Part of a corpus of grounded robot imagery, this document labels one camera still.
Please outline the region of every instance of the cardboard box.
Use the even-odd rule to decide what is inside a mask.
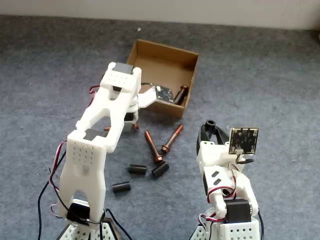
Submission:
[[[194,85],[198,54],[176,47],[137,39],[126,63],[142,69],[141,82],[161,85],[172,90],[173,97],[182,85],[189,87],[187,96],[181,105],[175,105],[157,99],[147,109],[182,118]],[[142,86],[140,92],[148,89]]]

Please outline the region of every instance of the cable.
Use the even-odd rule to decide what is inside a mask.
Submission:
[[[60,217],[59,215],[57,215],[57,214],[55,213],[54,209],[53,209],[53,207],[54,207],[55,205],[57,205],[57,204],[58,204],[57,202],[51,204],[51,205],[50,205],[50,209],[51,209],[52,214],[53,214],[57,219],[62,219],[62,217]]]
[[[132,240],[131,236],[129,235],[129,233],[127,233],[127,231],[121,226],[121,224],[116,220],[115,216],[113,215],[113,213],[111,212],[111,210],[109,208],[105,209],[107,212],[110,213],[113,221],[115,222],[115,224],[118,225],[119,228],[121,228],[121,230],[124,232],[124,234],[128,237],[128,239]]]
[[[102,232],[102,224],[103,224],[103,221],[105,219],[105,216],[106,216],[106,210],[103,209],[103,214],[102,214],[102,216],[100,218],[100,225],[99,225],[100,240],[104,240],[103,232]]]
[[[199,214],[198,221],[201,224],[201,226],[203,227],[203,229],[205,230],[205,232],[207,233],[208,229],[207,229],[206,225],[204,224],[204,222],[201,221],[201,218],[206,218],[206,215],[205,214]]]
[[[52,166],[52,171],[51,171],[51,174],[50,174],[50,178],[49,178],[49,182],[51,184],[51,186],[54,188],[54,189],[57,189],[59,190],[59,188],[54,184],[52,178],[57,170],[57,167],[58,167],[58,159],[59,159],[59,156],[60,156],[60,152],[61,152],[61,148],[62,146],[64,145],[64,143],[66,143],[67,141],[64,140],[63,142],[61,142],[57,149],[56,149],[56,152],[55,152],[55,157],[54,157],[54,162],[53,162],[53,166]]]
[[[229,190],[232,190],[232,192],[230,193],[230,194],[228,194],[228,195],[226,195],[226,196],[224,196],[224,198],[230,198],[233,194],[234,194],[234,188],[232,188],[232,187],[230,187],[230,186],[218,186],[218,187],[215,187],[215,188],[213,188],[213,189],[211,189],[209,192],[208,192],[208,194],[207,194],[207,196],[206,196],[206,200],[207,200],[207,202],[208,203],[210,203],[210,194],[212,194],[214,191],[216,191],[216,190],[219,190],[219,189],[229,189]]]
[[[59,167],[59,165],[61,164],[62,160],[63,160],[64,157],[66,156],[66,152],[67,152],[67,151],[64,151],[63,155],[61,156],[59,162],[57,163],[57,167]],[[42,197],[42,195],[44,194],[44,192],[45,192],[46,188],[48,187],[48,185],[49,185],[49,180],[46,181],[46,183],[45,183],[45,185],[44,185],[43,189],[41,190],[40,195],[39,195],[39,197],[38,197],[38,206],[37,206],[37,207],[38,207],[38,217],[39,217],[38,240],[41,239],[41,232],[42,232],[42,218],[41,218],[41,206],[40,206],[41,197]]]
[[[90,101],[88,107],[92,104],[92,102],[94,101],[95,96],[96,96],[96,94],[97,94],[97,91],[93,91],[93,89],[99,88],[99,87],[100,87],[100,85],[94,85],[94,86],[90,87],[90,89],[89,89],[89,94],[92,94],[92,98],[91,98],[91,101]]]
[[[260,209],[258,210],[258,216],[259,216],[260,225],[261,225],[261,238],[260,238],[260,240],[264,240],[265,239],[265,225],[264,225],[264,221],[262,220]]]
[[[210,239],[211,239],[211,234],[212,234],[212,224],[214,224],[214,222],[211,222],[211,224],[210,224],[210,236],[209,236],[209,239],[208,239],[208,240],[210,240]]]
[[[141,86],[143,86],[143,85],[150,85],[151,87],[154,86],[151,82],[142,82]]]

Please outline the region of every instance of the electrical wire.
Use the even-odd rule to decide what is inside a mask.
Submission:
[[[264,221],[262,220],[260,209],[258,210],[258,216],[259,216],[260,225],[261,225],[261,237],[260,237],[260,240],[264,240],[265,239],[265,225],[264,225]]]
[[[121,224],[116,220],[115,216],[113,215],[113,213],[111,212],[111,210],[109,208],[105,209],[106,212],[109,212],[109,214],[111,215],[113,221],[115,222],[115,224],[117,224],[117,226],[124,232],[124,234],[127,236],[127,238],[129,240],[132,240],[132,237],[129,235],[129,233],[124,229],[123,226],[121,226]]]
[[[207,229],[206,225],[204,224],[204,222],[201,221],[201,218],[206,218],[206,215],[205,215],[205,214],[199,214],[198,222],[200,223],[200,225],[203,227],[203,229],[204,229],[205,232],[207,233],[207,232],[208,232],[208,229]]]
[[[234,189],[233,189],[233,191],[230,193],[230,195],[234,194],[233,199],[236,199],[236,197],[237,197],[237,194],[236,194],[237,179],[236,179],[234,170],[231,168],[231,166],[234,167],[238,172],[240,172],[240,171],[239,171],[239,168],[238,168],[233,162],[230,162],[230,163],[228,164],[228,168],[229,168],[229,170],[230,170],[231,173],[232,173],[232,179],[233,179],[233,183],[234,183]]]
[[[234,188],[232,188],[232,187],[230,187],[230,186],[217,186],[217,187],[211,189],[211,190],[208,192],[207,196],[206,196],[206,200],[207,200],[207,202],[208,202],[209,204],[210,204],[210,194],[212,194],[214,191],[219,190],[219,189],[229,189],[229,190],[232,190],[232,192],[231,192],[230,194],[224,196],[224,198],[230,198],[230,197],[232,197],[233,194],[234,194],[234,192],[235,192],[235,191],[234,191]]]
[[[100,240],[104,240],[103,238],[103,232],[102,232],[102,225],[103,225],[103,221],[105,219],[105,216],[106,216],[106,210],[103,209],[103,214],[100,218],[100,225],[99,225],[99,232],[100,232]]]
[[[91,101],[90,101],[88,107],[92,104],[92,102],[94,101],[96,94],[97,94],[97,91],[93,91],[93,90],[95,88],[99,88],[99,87],[100,87],[100,85],[94,85],[94,86],[90,87],[89,94],[92,94],[92,98],[91,98]]]
[[[57,219],[62,219],[62,217],[60,217],[59,215],[57,215],[57,214],[55,213],[54,209],[53,209],[53,207],[54,207],[55,205],[57,205],[57,204],[58,204],[57,202],[51,204],[51,205],[50,205],[50,209],[51,209],[52,214],[53,214]]]
[[[61,152],[61,148],[62,146],[64,145],[64,143],[66,143],[67,141],[64,140],[63,142],[61,142],[57,149],[56,149],[56,152],[55,152],[55,157],[54,157],[54,162],[53,162],[53,166],[52,166],[52,171],[51,171],[51,174],[50,174],[50,177],[49,177],[49,182],[51,184],[51,186],[54,188],[54,189],[57,189],[59,191],[59,188],[54,184],[54,181],[53,181],[53,176],[57,170],[57,167],[58,167],[58,159],[59,159],[59,156],[60,156],[60,152]]]
[[[59,167],[59,165],[61,164],[61,162],[63,161],[64,157],[66,156],[66,151],[64,151],[63,155],[61,156],[59,162],[57,163],[57,167]],[[42,232],[42,218],[41,218],[41,198],[46,190],[46,188],[49,185],[49,180],[46,181],[44,187],[42,188],[40,195],[38,197],[38,204],[37,204],[37,208],[38,208],[38,217],[39,217],[39,232],[38,232],[38,240],[41,239],[41,232]]]
[[[214,224],[214,222],[211,222],[211,224],[210,224],[210,236],[209,236],[209,240],[211,239],[211,234],[212,234],[212,224]]]
[[[141,86],[143,86],[143,85],[150,85],[151,87],[154,86],[153,83],[151,83],[151,82],[142,82]]]

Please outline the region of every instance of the copper screw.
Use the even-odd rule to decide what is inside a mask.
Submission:
[[[157,148],[156,148],[156,145],[154,143],[154,141],[152,140],[152,137],[150,135],[150,133],[148,131],[145,131],[144,132],[144,136],[145,136],[145,139],[146,141],[148,142],[150,148],[151,148],[151,151],[153,153],[153,156],[154,156],[154,161],[156,163],[160,163],[162,162],[162,160],[164,159],[162,155],[159,154]]]
[[[165,145],[162,145],[161,150],[164,153],[168,153],[170,152],[170,147],[172,145],[172,143],[175,141],[175,139],[178,137],[178,135],[180,134],[180,132],[182,131],[182,129],[184,129],[184,125],[180,124],[178,126],[178,128],[174,131],[174,133],[172,134],[172,136],[170,137],[170,139],[168,140],[168,142]]]
[[[140,129],[139,122],[136,122],[136,123],[132,124],[131,129],[132,129],[132,130],[139,130],[139,129]]]

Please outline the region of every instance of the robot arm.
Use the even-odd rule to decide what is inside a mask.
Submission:
[[[92,103],[76,123],[76,130],[67,137],[59,196],[69,209],[74,204],[73,212],[78,216],[81,216],[79,209],[89,209],[88,218],[95,223],[100,221],[104,212],[106,154],[115,150],[125,123],[138,120],[139,101],[141,107],[147,107],[156,100],[154,88],[139,94],[141,74],[138,67],[133,69],[127,64],[111,62]],[[107,134],[91,129],[103,117],[110,117],[111,127]],[[74,199],[78,191],[84,193],[87,202]],[[60,201],[58,210],[61,217],[74,221]],[[90,227],[97,228],[97,225],[91,224]]]
[[[256,151],[258,128],[232,128],[230,138],[215,122],[202,125],[197,140],[197,163],[204,190],[211,207],[205,214],[203,225],[209,240],[252,239],[259,240],[259,222],[254,218],[259,212],[250,180],[242,173],[246,160],[244,154]],[[210,141],[212,135],[217,143]],[[203,234],[198,226],[191,240]]]

